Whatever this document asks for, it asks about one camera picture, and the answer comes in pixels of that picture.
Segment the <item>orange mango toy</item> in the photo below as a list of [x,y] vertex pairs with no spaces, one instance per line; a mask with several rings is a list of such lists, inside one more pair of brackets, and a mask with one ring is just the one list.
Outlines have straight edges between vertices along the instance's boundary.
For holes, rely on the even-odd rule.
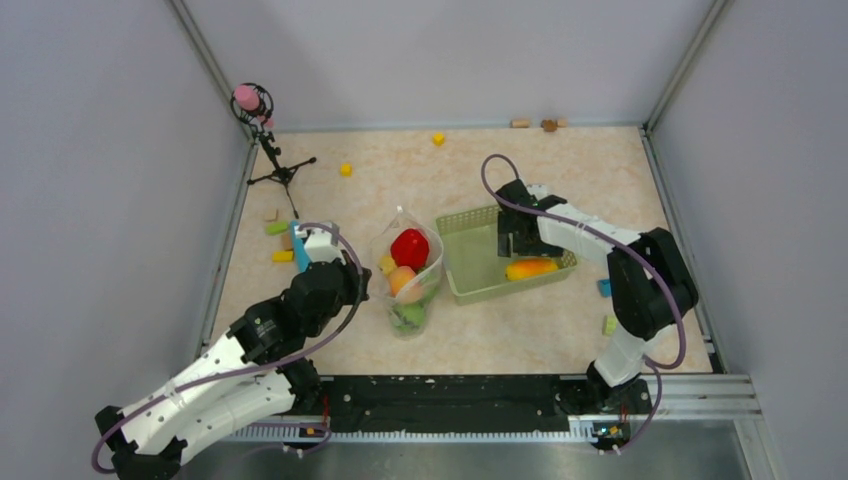
[[522,281],[556,272],[558,269],[558,264],[551,258],[523,258],[513,261],[506,267],[505,277],[511,282]]

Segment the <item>yellow pear toy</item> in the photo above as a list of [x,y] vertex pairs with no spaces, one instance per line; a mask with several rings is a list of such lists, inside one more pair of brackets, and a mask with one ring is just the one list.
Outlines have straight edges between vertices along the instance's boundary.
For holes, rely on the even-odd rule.
[[384,276],[389,277],[398,266],[390,255],[384,255],[378,261],[378,268]]

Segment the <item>green wrinkled custard apple toy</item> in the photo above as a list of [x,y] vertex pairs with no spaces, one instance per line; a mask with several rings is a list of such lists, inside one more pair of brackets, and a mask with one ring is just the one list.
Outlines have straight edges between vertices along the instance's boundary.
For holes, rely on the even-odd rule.
[[426,310],[420,303],[396,304],[391,309],[390,319],[399,332],[416,332],[426,321]]

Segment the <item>clear dotted zip top bag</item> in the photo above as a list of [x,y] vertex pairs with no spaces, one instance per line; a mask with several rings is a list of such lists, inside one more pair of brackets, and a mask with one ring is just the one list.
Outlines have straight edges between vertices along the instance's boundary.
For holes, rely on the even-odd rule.
[[376,268],[375,297],[395,335],[412,338],[427,325],[441,288],[444,247],[434,230],[402,207],[369,245]]

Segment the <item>red bell pepper toy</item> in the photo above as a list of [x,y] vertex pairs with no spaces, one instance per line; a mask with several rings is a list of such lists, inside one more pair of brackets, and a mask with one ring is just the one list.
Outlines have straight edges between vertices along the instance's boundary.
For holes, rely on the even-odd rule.
[[390,246],[390,256],[398,267],[409,267],[420,271],[430,254],[430,244],[422,230],[408,228],[403,230]]

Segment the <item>peach toy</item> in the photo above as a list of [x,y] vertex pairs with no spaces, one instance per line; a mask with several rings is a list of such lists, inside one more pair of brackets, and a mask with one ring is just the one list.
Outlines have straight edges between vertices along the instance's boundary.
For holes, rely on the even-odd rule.
[[416,277],[416,272],[408,266],[398,267],[387,277],[390,293],[399,304],[415,303],[423,297],[423,289]]

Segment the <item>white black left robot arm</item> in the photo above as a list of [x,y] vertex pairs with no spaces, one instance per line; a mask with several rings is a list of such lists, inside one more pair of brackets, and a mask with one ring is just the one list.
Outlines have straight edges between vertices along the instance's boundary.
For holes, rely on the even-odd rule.
[[101,409],[93,470],[171,479],[201,451],[257,420],[314,410],[323,392],[308,357],[351,323],[369,298],[371,277],[348,254],[311,263],[279,295],[248,307],[153,393]]

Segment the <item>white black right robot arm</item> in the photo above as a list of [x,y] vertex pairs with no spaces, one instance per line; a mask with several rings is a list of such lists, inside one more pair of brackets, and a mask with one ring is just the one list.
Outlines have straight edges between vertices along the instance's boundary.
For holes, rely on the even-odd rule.
[[699,292],[673,235],[618,227],[586,214],[546,189],[515,179],[493,193],[499,204],[502,256],[558,256],[566,251],[604,266],[618,325],[605,350],[591,362],[589,404],[612,412],[627,397],[626,385],[642,368],[654,339],[677,328],[699,301]]

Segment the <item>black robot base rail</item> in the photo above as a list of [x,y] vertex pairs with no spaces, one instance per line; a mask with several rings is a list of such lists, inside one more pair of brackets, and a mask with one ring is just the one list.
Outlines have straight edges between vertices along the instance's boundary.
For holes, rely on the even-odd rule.
[[337,375],[299,394],[291,415],[344,434],[422,434],[472,441],[576,434],[601,451],[626,445],[652,412],[645,380],[609,387],[596,375]]

